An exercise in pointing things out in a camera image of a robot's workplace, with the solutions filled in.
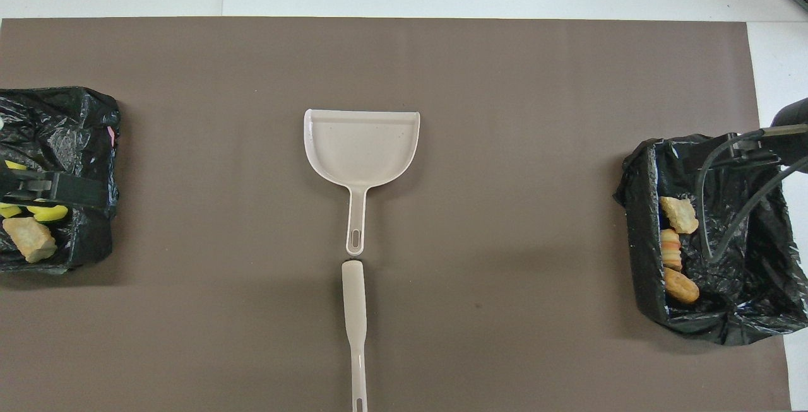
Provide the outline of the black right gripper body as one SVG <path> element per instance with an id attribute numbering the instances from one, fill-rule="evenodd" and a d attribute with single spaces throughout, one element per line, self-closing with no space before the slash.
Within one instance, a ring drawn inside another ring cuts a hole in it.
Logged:
<path id="1" fill-rule="evenodd" d="M 783 107 L 773 119 L 773 127 L 807 124 L 807 98 Z M 775 136 L 770 148 L 782 159 L 783 165 L 791 167 L 807 154 L 807 133 Z"/>

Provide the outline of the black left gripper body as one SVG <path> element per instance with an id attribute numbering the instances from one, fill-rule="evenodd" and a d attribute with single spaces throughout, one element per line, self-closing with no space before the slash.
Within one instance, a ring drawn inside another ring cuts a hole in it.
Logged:
<path id="1" fill-rule="evenodd" d="M 1 201 L 2 203 L 29 202 L 32 200 L 31 192 L 24 188 L 28 183 L 30 174 L 18 168 L 3 168 L 1 170 Z"/>

